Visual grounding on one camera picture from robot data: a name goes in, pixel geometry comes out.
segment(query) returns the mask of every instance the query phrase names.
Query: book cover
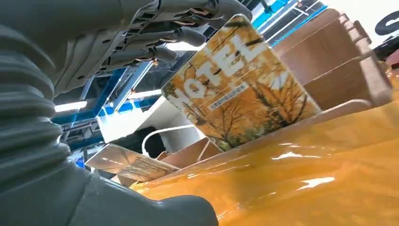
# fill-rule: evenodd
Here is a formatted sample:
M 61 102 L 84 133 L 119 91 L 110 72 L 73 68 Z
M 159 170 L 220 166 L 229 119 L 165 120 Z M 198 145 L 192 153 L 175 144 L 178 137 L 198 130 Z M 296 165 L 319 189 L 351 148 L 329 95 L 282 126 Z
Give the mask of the book cover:
M 138 181 L 152 181 L 179 170 L 177 167 L 114 144 L 107 144 L 85 164 Z
M 242 15 L 183 65 L 162 93 L 224 151 L 320 112 Z

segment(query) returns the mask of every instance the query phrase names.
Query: fluorescent light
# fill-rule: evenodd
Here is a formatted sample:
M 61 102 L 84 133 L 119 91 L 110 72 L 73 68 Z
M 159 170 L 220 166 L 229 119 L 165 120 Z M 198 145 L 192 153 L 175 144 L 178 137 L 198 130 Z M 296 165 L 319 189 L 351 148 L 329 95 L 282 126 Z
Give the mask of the fluorescent light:
M 56 112 L 64 112 L 64 111 L 69 111 L 73 109 L 81 109 L 83 107 L 86 107 L 87 101 L 79 101 L 79 102 L 74 102 L 74 103 L 69 103 L 69 104 L 64 104 L 64 105 L 57 105 L 55 107 Z
M 175 43 L 168 43 L 166 44 L 166 48 L 173 50 L 173 51 L 199 51 L 204 48 L 206 43 L 202 44 L 201 46 L 192 46 L 187 42 L 175 42 Z
M 138 99 L 138 98 L 150 97 L 150 96 L 160 95 L 160 94 L 162 94 L 161 90 L 156 89 L 156 90 L 139 92 L 139 93 L 131 93 L 129 95 L 128 99 Z

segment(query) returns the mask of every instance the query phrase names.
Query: machine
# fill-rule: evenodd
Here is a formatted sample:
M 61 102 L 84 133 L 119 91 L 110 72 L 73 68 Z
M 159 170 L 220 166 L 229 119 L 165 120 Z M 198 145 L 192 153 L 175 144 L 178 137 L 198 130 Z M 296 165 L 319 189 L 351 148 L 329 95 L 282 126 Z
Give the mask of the machine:
M 249 10 L 236 0 L 0 2 L 1 225 L 217 225 L 200 197 L 149 200 L 69 163 L 52 99 L 96 73 L 174 59 L 163 44 L 201 45 L 196 27 Z

